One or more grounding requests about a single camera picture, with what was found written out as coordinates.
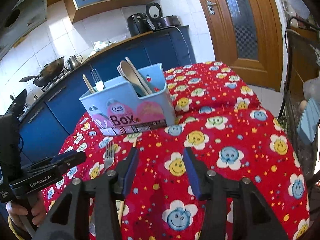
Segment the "person's left hand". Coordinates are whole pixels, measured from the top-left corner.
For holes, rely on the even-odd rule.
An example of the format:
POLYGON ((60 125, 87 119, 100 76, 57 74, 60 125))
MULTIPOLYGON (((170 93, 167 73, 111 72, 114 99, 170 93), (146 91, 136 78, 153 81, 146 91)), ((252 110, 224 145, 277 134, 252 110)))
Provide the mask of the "person's left hand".
MULTIPOLYGON (((6 210, 12 222, 20 229, 26 231, 26 228, 23 225, 20 216, 26 216, 28 214, 28 210, 13 201, 10 201, 6 204, 6 210)), ((43 196, 41 191, 38 192, 37 202, 33 206, 31 213, 33 214, 33 224, 39 227, 46 217, 46 208, 43 202, 43 196)))

